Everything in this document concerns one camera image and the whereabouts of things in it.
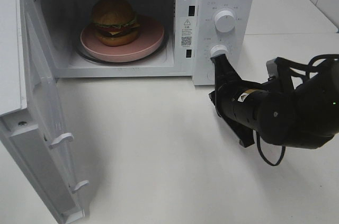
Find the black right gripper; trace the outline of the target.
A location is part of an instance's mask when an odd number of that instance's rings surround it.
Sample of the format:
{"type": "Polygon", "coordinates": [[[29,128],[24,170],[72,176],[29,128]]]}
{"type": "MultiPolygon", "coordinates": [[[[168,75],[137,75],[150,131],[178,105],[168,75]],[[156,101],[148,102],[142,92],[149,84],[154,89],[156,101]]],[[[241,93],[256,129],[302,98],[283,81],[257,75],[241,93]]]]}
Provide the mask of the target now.
{"type": "Polygon", "coordinates": [[[253,130],[267,131],[267,90],[242,80],[226,55],[211,57],[215,66],[215,90],[210,93],[218,115],[239,139],[242,147],[255,144],[253,130]]]}

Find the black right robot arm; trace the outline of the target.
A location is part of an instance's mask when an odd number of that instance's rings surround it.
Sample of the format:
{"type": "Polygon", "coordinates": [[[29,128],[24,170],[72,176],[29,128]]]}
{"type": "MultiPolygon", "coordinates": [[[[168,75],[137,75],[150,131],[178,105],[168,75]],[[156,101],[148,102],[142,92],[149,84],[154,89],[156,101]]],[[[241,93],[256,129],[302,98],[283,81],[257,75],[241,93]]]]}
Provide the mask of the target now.
{"type": "Polygon", "coordinates": [[[265,83],[241,79],[224,54],[212,58],[217,114],[248,147],[257,132],[268,144],[316,149],[338,133],[338,55],[300,64],[282,57],[266,63],[265,83]]]}

